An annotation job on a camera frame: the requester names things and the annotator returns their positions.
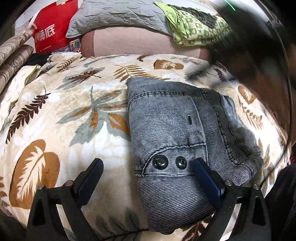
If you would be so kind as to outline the blue denim pants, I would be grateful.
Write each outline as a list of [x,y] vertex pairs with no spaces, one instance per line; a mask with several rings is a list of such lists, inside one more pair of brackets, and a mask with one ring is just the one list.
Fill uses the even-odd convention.
[[127,90],[134,173],[150,230],[170,234],[213,213],[194,174],[198,158],[238,186],[258,177],[260,148],[232,98],[141,77],[128,80]]

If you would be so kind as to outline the beige leaf pattern fleece blanket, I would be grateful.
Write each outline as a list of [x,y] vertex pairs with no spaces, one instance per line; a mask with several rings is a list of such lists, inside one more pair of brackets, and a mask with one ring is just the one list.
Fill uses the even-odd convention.
[[205,222],[171,235],[150,232],[133,173],[126,82],[152,77],[211,88],[229,96],[240,119],[255,135],[263,158],[260,184],[267,194],[289,163],[285,130],[220,64],[195,80],[207,61],[173,54],[84,58],[76,53],[49,57],[41,74],[26,85],[1,128],[1,211],[26,225],[42,183],[61,186],[94,158],[104,173],[83,213],[103,240],[197,240]]

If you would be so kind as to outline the white pillow with green trim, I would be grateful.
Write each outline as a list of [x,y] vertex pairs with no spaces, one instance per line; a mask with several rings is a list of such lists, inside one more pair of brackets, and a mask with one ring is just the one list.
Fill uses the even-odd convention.
[[23,88],[35,80],[40,72],[40,65],[26,65],[8,82],[1,93],[1,128],[7,124],[8,116]]

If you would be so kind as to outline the brown striped rolled bedding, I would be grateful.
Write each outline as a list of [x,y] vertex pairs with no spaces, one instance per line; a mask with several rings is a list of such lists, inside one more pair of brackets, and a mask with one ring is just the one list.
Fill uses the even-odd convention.
[[15,35],[1,45],[1,82],[0,92],[2,92],[13,77],[13,75],[23,66],[32,55],[34,48],[26,45],[25,42],[32,37],[33,29]]

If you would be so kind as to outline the colourful small package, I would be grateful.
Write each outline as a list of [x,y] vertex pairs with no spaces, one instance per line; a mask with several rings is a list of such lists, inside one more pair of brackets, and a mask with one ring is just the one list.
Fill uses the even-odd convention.
[[68,45],[68,50],[70,52],[81,52],[80,39],[72,40]]

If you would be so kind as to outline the red paper bag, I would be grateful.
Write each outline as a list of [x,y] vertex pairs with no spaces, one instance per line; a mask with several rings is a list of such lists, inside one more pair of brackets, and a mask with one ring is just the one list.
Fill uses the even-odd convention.
[[33,18],[32,28],[36,53],[49,54],[66,47],[71,38],[67,30],[78,10],[78,1],[56,1],[41,9]]

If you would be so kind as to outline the pink brown mattress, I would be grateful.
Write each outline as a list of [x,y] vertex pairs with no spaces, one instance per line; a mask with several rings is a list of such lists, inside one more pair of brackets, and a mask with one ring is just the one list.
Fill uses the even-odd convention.
[[84,57],[176,54],[209,60],[209,52],[204,47],[179,46],[169,35],[139,27],[106,27],[90,31],[82,36],[81,53]]

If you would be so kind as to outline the green patterned cloth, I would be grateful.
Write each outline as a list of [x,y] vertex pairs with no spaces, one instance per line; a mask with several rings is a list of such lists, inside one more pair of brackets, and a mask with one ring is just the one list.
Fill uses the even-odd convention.
[[158,1],[154,4],[165,14],[173,39],[180,46],[213,45],[231,33],[230,26],[220,16]]

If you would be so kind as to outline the grey quilted blanket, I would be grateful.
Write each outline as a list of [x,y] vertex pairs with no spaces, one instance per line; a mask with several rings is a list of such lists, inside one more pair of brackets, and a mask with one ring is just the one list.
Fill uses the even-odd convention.
[[153,1],[83,1],[69,22],[66,37],[110,26],[136,26],[172,35],[165,14]]

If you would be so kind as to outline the brown wooden bed frame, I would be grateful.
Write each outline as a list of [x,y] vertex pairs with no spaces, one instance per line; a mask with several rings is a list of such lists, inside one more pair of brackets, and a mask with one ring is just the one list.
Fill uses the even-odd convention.
[[278,124],[289,131],[290,104],[285,77],[271,59],[256,66],[249,52],[227,57],[223,64],[228,71],[260,99]]

